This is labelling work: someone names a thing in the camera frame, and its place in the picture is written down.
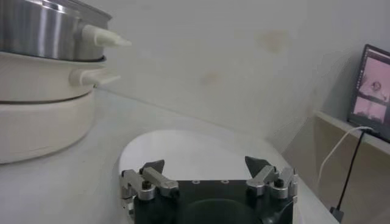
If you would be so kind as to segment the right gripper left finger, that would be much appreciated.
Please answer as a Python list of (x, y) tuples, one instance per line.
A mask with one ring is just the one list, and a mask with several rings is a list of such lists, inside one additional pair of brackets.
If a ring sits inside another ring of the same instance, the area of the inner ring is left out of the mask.
[(157, 193), (166, 198), (178, 198), (179, 182), (162, 174), (164, 165), (165, 161), (161, 159), (146, 163), (138, 172), (123, 170), (120, 175), (121, 199), (137, 197), (141, 201), (150, 201)]

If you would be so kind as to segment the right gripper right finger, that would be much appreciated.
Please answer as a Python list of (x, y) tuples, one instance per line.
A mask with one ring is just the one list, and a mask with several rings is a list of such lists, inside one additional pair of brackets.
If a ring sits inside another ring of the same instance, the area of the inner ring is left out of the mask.
[(279, 171), (265, 159), (251, 156), (245, 156), (245, 163), (252, 177), (246, 181), (246, 186), (256, 197), (263, 196), (266, 189), (277, 200), (297, 196), (298, 175), (293, 168), (285, 167)]

